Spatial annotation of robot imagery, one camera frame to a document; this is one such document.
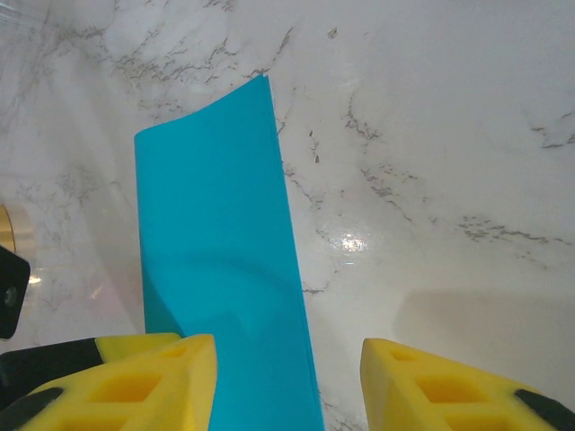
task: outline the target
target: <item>marble countertop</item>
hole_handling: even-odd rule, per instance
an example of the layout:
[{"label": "marble countertop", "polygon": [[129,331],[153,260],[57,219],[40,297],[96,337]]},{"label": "marble countertop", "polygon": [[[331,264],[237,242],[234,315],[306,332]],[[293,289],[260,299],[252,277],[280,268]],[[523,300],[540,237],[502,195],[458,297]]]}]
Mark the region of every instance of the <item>marble countertop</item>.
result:
[{"label": "marble countertop", "polygon": [[143,331],[133,136],[266,73],[329,428],[367,429],[367,337],[575,407],[573,16],[571,0],[68,0],[0,28],[0,198],[38,244],[0,351]]}]

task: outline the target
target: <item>yellow 3d-printed part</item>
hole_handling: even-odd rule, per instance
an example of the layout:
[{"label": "yellow 3d-printed part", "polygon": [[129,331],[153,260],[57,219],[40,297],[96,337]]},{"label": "yellow 3d-printed part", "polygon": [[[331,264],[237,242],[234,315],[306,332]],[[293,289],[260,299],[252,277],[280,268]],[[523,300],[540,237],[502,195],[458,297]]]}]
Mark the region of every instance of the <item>yellow 3d-printed part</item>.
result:
[{"label": "yellow 3d-printed part", "polygon": [[440,356],[366,339],[361,385],[370,431],[552,431],[514,396],[522,383]]},{"label": "yellow 3d-printed part", "polygon": [[213,338],[189,337],[40,386],[64,392],[21,430],[207,431],[216,379]]},{"label": "yellow 3d-printed part", "polygon": [[178,334],[164,333],[99,337],[95,339],[95,342],[102,361],[107,363],[145,352],[151,348],[164,346],[179,339]]}]

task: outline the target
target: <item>teal sheet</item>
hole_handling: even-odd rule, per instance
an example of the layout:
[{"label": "teal sheet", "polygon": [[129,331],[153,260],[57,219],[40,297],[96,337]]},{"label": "teal sheet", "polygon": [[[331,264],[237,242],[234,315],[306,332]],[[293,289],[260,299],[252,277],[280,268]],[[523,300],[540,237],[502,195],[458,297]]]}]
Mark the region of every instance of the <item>teal sheet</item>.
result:
[{"label": "teal sheet", "polygon": [[323,430],[270,84],[136,135],[146,331],[214,334],[210,431]]}]

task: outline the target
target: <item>gold rim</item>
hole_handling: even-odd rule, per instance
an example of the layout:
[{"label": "gold rim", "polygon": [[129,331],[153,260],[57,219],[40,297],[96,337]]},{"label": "gold rim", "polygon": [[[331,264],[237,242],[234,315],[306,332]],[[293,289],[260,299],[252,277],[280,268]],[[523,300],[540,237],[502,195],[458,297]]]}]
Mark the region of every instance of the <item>gold rim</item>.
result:
[{"label": "gold rim", "polygon": [[10,223],[8,211],[2,205],[0,205],[0,245],[12,253],[15,251],[12,224]]}]

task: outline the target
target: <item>black object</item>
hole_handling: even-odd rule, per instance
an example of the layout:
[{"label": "black object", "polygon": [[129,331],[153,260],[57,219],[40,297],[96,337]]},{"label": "black object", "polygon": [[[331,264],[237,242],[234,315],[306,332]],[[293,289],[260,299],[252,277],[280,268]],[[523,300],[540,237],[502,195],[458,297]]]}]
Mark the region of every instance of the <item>black object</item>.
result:
[{"label": "black object", "polygon": [[44,383],[103,364],[95,339],[0,355],[0,411]]},{"label": "black object", "polygon": [[62,388],[50,388],[20,398],[8,409],[0,411],[0,431],[18,431],[63,392]]},{"label": "black object", "polygon": [[533,410],[538,417],[558,431],[575,431],[575,413],[559,401],[525,389],[515,391],[515,396]]},{"label": "black object", "polygon": [[28,280],[30,264],[0,246],[0,339],[16,332]]}]

